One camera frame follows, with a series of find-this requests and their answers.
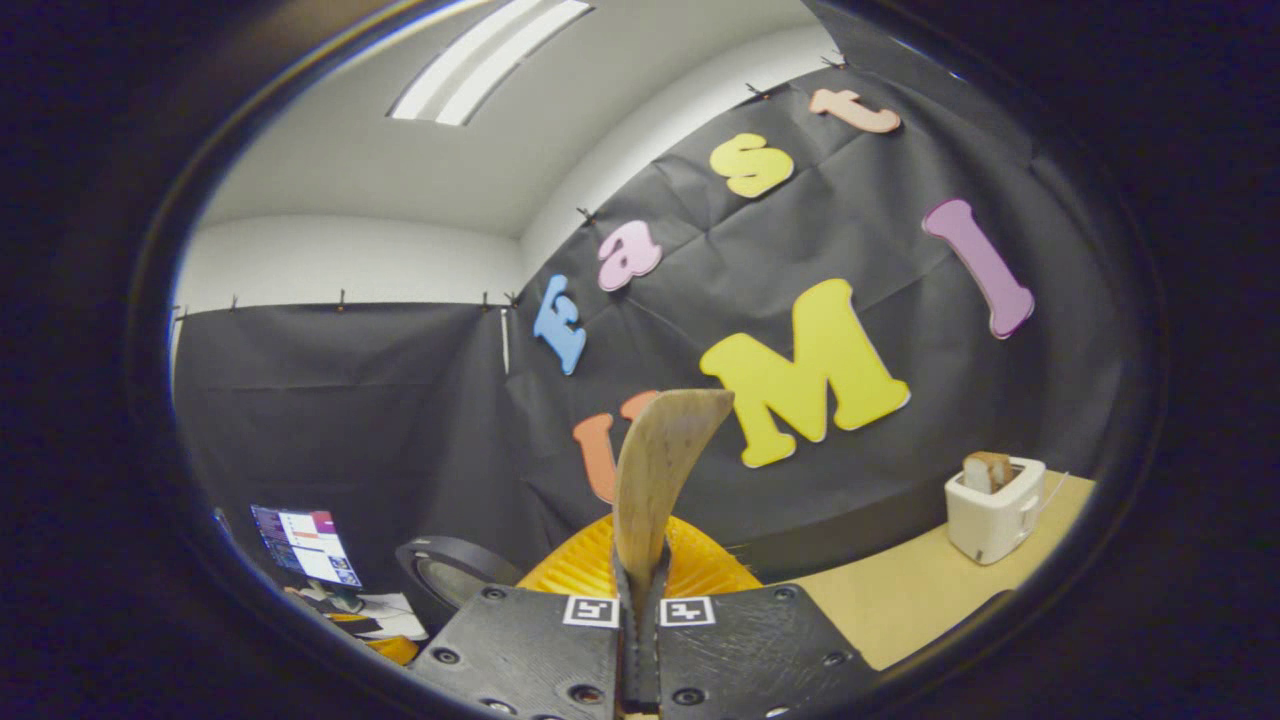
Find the white wall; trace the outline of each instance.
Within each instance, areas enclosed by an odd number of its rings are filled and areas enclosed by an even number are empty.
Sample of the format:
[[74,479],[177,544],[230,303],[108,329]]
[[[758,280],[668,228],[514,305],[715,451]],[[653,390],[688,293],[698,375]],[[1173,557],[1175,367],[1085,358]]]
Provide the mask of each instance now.
[[337,302],[475,302],[517,292],[515,241],[453,228],[335,215],[275,215],[201,228],[178,274],[188,313]]
[[520,240],[522,283],[582,224],[576,208],[594,210],[654,158],[759,90],[840,60],[819,26],[764,36],[686,74],[631,113],[593,147],[543,204]]

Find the yellow letter m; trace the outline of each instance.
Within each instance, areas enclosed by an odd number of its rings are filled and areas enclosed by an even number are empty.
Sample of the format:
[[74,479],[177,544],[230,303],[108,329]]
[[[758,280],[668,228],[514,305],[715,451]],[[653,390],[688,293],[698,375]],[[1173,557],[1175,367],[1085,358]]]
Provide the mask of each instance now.
[[810,442],[827,437],[827,386],[836,395],[836,427],[852,430],[906,405],[911,391],[890,377],[863,331],[842,279],[823,281],[791,307],[795,361],[746,333],[703,354],[703,373],[733,391],[733,411],[746,437],[742,462],[760,468],[790,457],[792,436],[778,432],[772,410]]

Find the orange object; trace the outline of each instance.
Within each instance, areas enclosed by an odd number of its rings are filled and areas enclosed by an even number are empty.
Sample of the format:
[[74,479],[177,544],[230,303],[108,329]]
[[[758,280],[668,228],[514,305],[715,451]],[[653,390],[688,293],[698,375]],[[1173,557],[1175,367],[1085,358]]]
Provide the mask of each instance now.
[[[698,597],[762,587],[745,565],[698,528],[667,520],[671,569],[663,597]],[[516,587],[558,594],[617,597],[613,516],[605,515],[564,541]]]

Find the foam letter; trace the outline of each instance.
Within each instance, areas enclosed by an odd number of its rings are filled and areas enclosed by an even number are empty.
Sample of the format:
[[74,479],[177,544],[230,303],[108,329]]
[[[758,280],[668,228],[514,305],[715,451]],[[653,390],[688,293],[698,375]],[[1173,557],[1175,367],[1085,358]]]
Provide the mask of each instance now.
[[577,359],[582,356],[582,347],[586,346],[586,331],[568,327],[570,323],[577,322],[577,305],[568,297],[561,296],[566,287],[568,281],[564,275],[552,275],[547,283],[543,306],[534,319],[534,337],[540,337],[552,346],[556,355],[559,355],[561,369],[566,375],[571,375],[577,366]]
[[810,113],[831,113],[841,120],[867,132],[893,132],[902,124],[902,118],[890,109],[872,113],[858,102],[858,94],[852,90],[832,92],[818,90],[809,101]]
[[948,200],[924,217],[924,232],[947,241],[977,281],[991,309],[991,334],[1000,340],[1014,334],[1036,309],[1032,291],[1018,284],[1004,258],[973,219],[964,200]]
[[596,258],[604,260],[600,266],[600,290],[613,292],[631,282],[631,278],[657,268],[662,261],[662,247],[649,234],[649,223],[631,220],[604,238]]
[[[658,391],[648,389],[632,396],[622,404],[622,416],[635,420],[640,411],[658,396]],[[613,443],[609,442],[609,428],[613,415],[600,413],[591,415],[573,427],[573,439],[582,448],[582,465],[586,468],[586,483],[591,492],[604,502],[613,505],[613,488],[617,486],[617,468],[613,465]]]
[[795,163],[763,137],[744,132],[712,150],[712,169],[728,178],[728,188],[742,197],[759,197],[791,177]]
[[863,331],[842,279],[823,281],[792,305],[795,361],[746,333],[710,347],[700,363],[736,393],[733,411],[746,437],[742,462],[759,468],[790,457],[792,436],[780,433],[772,410],[810,442],[827,437],[827,384],[836,393],[836,427],[851,430],[906,405],[906,383],[890,377]]

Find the ceiling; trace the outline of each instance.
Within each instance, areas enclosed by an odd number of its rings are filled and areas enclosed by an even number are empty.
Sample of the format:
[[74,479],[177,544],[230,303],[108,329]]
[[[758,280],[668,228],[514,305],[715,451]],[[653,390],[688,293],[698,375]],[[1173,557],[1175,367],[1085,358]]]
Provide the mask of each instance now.
[[246,151],[201,225],[284,214],[411,220],[518,238],[626,114],[735,46],[815,26],[800,0],[590,0],[467,126],[387,117],[442,49],[498,4],[367,53],[323,79]]

